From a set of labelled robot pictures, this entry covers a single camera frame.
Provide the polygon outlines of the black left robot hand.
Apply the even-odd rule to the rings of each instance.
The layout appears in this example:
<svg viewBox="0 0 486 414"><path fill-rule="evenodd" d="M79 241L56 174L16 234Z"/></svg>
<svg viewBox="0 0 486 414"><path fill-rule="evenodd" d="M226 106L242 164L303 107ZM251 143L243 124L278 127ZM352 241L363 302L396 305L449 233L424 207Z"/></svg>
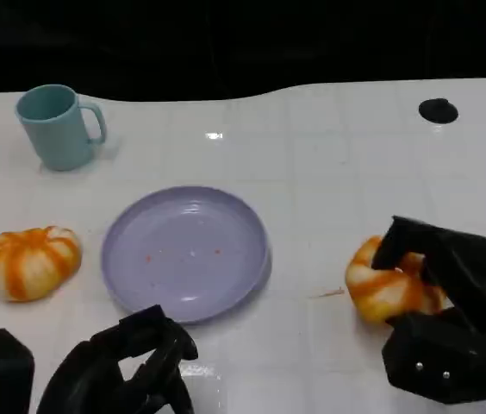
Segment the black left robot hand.
<svg viewBox="0 0 486 414"><path fill-rule="evenodd" d="M80 342L48 382L37 411L157 413L168 406L193 413L179 365L197 357L189 333L156 304Z"/></svg>

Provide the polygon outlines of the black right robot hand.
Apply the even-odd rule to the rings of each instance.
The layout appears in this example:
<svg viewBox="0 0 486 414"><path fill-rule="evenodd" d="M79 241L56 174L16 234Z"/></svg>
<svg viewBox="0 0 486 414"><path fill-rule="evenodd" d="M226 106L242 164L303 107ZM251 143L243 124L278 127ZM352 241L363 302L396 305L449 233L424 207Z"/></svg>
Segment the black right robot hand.
<svg viewBox="0 0 486 414"><path fill-rule="evenodd" d="M423 255L421 280L441 287L452 305L389 319L389 383L446 405L486 400L486 237L394 216L372 266L389 270L407 253Z"/></svg>

